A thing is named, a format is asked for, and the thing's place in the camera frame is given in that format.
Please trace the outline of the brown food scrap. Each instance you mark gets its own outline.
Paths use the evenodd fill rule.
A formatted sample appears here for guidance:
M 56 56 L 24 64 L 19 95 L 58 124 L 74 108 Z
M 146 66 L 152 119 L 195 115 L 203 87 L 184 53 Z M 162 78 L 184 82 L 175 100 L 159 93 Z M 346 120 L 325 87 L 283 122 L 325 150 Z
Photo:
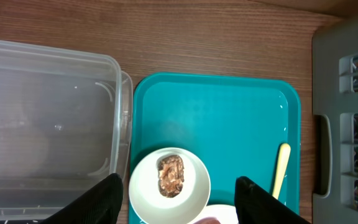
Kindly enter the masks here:
M 158 164 L 158 189 L 162 196 L 176 197 L 184 183 L 184 164 L 178 155 L 163 158 Z

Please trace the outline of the orange carrot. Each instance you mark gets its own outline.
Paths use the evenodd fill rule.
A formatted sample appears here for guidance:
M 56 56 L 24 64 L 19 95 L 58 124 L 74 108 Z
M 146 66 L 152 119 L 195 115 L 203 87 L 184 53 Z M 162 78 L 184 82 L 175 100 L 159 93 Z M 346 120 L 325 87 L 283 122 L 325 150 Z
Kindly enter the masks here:
M 214 217 L 206 217 L 198 220 L 194 224 L 221 224 L 217 218 Z

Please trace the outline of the white bowl with food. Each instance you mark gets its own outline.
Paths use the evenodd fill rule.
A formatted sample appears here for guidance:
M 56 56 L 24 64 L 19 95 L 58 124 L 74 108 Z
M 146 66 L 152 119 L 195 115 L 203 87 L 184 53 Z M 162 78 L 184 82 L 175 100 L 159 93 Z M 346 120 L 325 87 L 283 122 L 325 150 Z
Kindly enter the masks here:
M 178 156 L 184 165 L 181 192 L 166 197 L 160 192 L 158 165 L 170 156 Z M 208 203 L 211 180 L 204 163 L 192 152 L 166 147 L 151 152 L 135 167 L 129 182 L 129 199 L 135 214 L 144 223 L 191 223 Z

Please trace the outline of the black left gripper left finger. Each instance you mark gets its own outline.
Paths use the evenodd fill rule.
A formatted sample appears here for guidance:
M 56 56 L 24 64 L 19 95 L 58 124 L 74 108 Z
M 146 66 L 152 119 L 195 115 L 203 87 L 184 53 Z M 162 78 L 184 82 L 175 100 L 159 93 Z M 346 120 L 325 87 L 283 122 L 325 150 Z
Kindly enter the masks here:
M 110 174 L 42 224 L 115 224 L 123 196 L 121 177 Z

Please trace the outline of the clear plastic bin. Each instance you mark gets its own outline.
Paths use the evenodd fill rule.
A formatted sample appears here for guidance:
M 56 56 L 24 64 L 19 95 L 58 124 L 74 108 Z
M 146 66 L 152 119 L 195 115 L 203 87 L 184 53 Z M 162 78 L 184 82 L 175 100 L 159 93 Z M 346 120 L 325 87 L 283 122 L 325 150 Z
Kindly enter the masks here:
M 0 40 L 0 223 L 46 219 L 124 176 L 132 99 L 108 55 Z

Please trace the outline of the grey dishwasher rack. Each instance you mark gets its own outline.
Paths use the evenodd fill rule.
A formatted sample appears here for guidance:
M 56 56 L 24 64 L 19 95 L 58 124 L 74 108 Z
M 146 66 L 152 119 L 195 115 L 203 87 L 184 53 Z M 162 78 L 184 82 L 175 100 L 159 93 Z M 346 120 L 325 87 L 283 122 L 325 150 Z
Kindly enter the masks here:
M 313 36 L 313 114 L 321 119 L 315 223 L 358 223 L 358 17 Z

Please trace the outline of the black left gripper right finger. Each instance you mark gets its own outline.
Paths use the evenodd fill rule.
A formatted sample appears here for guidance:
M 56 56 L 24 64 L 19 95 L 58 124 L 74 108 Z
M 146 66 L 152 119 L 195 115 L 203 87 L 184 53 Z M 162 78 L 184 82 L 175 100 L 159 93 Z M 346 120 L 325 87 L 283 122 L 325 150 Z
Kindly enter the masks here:
M 310 224 L 245 176 L 236 179 L 234 205 L 239 224 Z

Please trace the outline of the yellow plastic spoon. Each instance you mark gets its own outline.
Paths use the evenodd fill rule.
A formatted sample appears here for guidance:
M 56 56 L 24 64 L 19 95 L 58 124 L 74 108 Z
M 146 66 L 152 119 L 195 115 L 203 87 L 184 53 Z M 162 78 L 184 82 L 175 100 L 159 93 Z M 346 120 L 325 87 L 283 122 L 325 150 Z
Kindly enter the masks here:
M 291 147 L 288 143 L 283 143 L 280 145 L 278 157 L 277 157 L 275 180 L 274 180 L 273 191 L 272 191 L 272 196 L 277 200 L 279 198 L 283 180 L 287 170 L 290 153 L 291 153 Z

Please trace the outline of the pink plate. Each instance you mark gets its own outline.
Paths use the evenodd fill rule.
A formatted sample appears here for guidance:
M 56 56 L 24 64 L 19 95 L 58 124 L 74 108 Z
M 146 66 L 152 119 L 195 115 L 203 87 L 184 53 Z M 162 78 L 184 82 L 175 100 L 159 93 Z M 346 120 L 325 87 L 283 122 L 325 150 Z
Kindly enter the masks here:
M 232 205 L 207 205 L 201 213 L 191 221 L 191 224 L 206 217 L 217 218 L 221 224 L 239 224 L 236 208 Z

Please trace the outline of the teal serving tray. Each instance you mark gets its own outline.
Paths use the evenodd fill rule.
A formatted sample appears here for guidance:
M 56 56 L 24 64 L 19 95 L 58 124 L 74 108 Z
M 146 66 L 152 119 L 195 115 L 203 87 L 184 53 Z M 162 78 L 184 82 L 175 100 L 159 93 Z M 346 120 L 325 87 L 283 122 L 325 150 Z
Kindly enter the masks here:
M 300 205 L 301 103 L 280 80 L 156 73 L 135 89 L 131 166 L 147 154 L 179 147 L 197 155 L 211 178 L 210 203 L 233 204 L 236 179 L 270 192 L 278 150 L 291 147 L 279 200 Z

